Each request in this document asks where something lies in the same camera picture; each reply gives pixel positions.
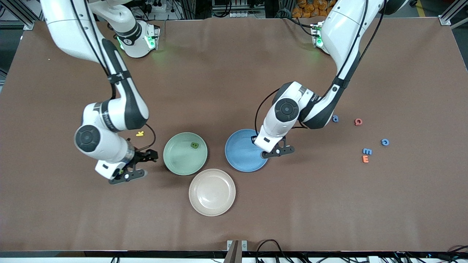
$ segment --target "green plate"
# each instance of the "green plate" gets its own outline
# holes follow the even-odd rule
[[[164,147],[166,167],[176,175],[191,175],[200,170],[208,157],[205,141],[191,132],[172,137]]]

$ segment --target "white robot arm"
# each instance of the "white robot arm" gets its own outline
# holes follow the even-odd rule
[[[310,129],[323,128],[331,119],[341,94],[358,66],[359,42],[379,10],[391,14],[408,0],[338,0],[330,14],[313,28],[320,38],[314,37],[316,46],[330,54],[336,64],[336,77],[323,97],[297,82],[284,84],[276,93],[273,105],[264,119],[254,143],[262,148],[262,157],[281,156],[294,151],[293,147],[280,147],[278,142],[299,120]]]
[[[114,94],[109,100],[85,107],[81,127],[75,133],[76,147],[98,160],[96,171],[111,184],[145,176],[146,171],[135,170],[135,164],[156,161],[157,152],[142,153],[117,135],[143,127],[149,113],[116,47],[98,30],[86,0],[42,0],[41,6],[57,47],[73,57],[100,63],[120,94],[120,98]]]

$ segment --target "brown table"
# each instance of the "brown table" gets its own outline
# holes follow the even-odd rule
[[[222,169],[236,184],[232,208],[198,214],[188,197],[193,176],[170,173],[162,159],[140,165],[149,176],[130,183],[99,176],[73,134],[85,105],[110,96],[109,84],[98,64],[60,51],[37,23],[0,95],[1,250],[217,250],[230,239],[254,249],[267,238],[285,250],[468,243],[468,73],[437,18],[384,19],[336,108],[339,123],[292,130],[296,152],[254,173],[229,166],[227,138],[253,128],[257,106],[283,83],[323,94],[334,62],[288,21],[167,22],[163,32],[162,51],[124,55],[150,109],[153,148],[162,157],[173,135],[199,134],[209,146],[203,169]],[[151,141],[135,134],[123,136],[137,147]],[[367,164],[364,147],[373,150]]]

